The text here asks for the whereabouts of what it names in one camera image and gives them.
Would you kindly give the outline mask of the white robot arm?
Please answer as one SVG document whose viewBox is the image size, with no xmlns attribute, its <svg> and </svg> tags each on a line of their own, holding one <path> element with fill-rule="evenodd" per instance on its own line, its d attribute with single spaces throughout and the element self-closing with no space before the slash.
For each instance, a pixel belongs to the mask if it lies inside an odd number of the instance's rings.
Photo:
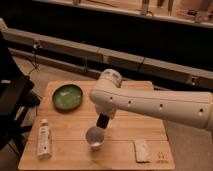
<svg viewBox="0 0 213 171">
<path fill-rule="evenodd" d="M 122 76 L 104 70 L 89 92 L 106 129 L 117 109 L 205 129 L 213 133 L 213 95 L 210 92 L 131 90 L 121 87 Z"/>
</svg>

